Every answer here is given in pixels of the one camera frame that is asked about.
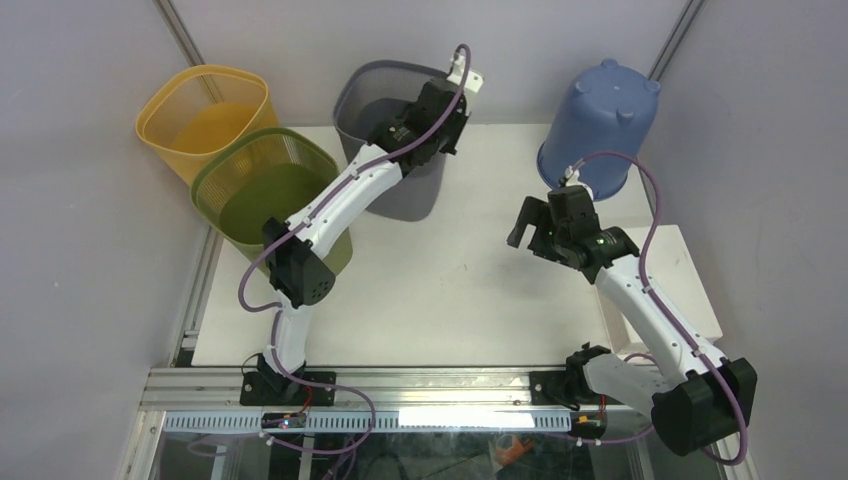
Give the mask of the white perforated plastic basket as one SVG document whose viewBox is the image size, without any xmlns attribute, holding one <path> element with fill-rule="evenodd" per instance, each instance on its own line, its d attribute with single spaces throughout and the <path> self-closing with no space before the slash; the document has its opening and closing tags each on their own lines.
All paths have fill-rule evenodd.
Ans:
<svg viewBox="0 0 848 480">
<path fill-rule="evenodd" d="M 660 287 L 669 305 L 679 310 L 677 317 L 680 320 L 688 321 L 701 336 L 711 342 L 723 337 L 719 321 L 677 225 L 658 227 L 648 249 L 647 272 L 652 277 L 651 284 Z M 620 356 L 647 353 L 649 349 L 612 300 L 602 292 L 598 298 L 612 352 Z"/>
</svg>

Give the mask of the blue plastic bucket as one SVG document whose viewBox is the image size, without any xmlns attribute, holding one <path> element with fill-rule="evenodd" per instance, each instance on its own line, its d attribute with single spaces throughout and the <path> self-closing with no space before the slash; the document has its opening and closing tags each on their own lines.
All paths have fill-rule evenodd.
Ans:
<svg viewBox="0 0 848 480">
<path fill-rule="evenodd" d="M 631 163 L 611 151 L 636 157 L 656 118 L 661 84 L 612 58 L 582 71 L 569 85 L 537 153 L 537 170 L 551 188 L 567 167 L 593 154 L 579 179 L 597 200 L 627 182 Z"/>
</svg>

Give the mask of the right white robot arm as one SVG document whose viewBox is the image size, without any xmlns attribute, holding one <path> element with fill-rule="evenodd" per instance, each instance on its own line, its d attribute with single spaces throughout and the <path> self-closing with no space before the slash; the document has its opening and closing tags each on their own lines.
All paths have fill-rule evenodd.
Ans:
<svg viewBox="0 0 848 480">
<path fill-rule="evenodd" d="M 507 244 L 518 247 L 528 227 L 535 229 L 529 251 L 582 274 L 624 315 L 657 368 L 650 372 L 606 347 L 584 344 L 553 378 L 537 382 L 544 401 L 577 411 L 610 397 L 647 417 L 678 456 L 736 434 L 739 452 L 731 461 L 741 462 L 758 380 L 751 363 L 730 359 L 683 318 L 653 284 L 647 249 L 620 227 L 602 227 L 586 188 L 526 197 Z"/>
</svg>

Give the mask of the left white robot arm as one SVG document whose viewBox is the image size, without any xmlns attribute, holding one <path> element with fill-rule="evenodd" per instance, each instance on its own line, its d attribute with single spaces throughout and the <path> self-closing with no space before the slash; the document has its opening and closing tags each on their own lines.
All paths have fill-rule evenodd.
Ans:
<svg viewBox="0 0 848 480">
<path fill-rule="evenodd" d="M 327 257 L 351 223 L 379 196 L 439 154 L 454 154 L 484 79 L 472 73 L 432 78 L 417 99 L 380 100 L 366 107 L 373 128 L 349 165 L 317 197 L 285 222 L 263 227 L 270 248 L 269 281 L 278 295 L 271 343 L 258 365 L 263 394 L 277 406 L 294 403 L 305 364 L 314 307 L 336 281 Z"/>
</svg>

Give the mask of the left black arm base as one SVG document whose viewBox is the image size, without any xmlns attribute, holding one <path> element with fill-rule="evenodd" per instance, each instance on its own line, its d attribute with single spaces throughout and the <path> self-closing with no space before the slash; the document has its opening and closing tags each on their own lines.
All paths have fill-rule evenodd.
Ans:
<svg viewBox="0 0 848 480">
<path fill-rule="evenodd" d="M 276 373 L 263 355 L 257 366 L 243 373 L 239 404 L 242 406 L 310 406 L 327 407 L 335 404 L 335 390 L 293 382 Z"/>
</svg>

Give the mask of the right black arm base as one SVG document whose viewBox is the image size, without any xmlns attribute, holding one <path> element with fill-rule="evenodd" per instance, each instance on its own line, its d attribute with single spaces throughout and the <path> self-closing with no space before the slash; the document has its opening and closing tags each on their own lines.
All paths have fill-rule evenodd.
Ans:
<svg viewBox="0 0 848 480">
<path fill-rule="evenodd" d="M 565 363 L 549 370 L 532 370 L 528 373 L 531 404 L 534 406 L 562 406 L 579 411 L 584 405 L 599 405 L 601 396 L 590 389 L 583 368 L 602 355 L 620 357 L 601 345 L 587 342 L 569 355 Z"/>
</svg>

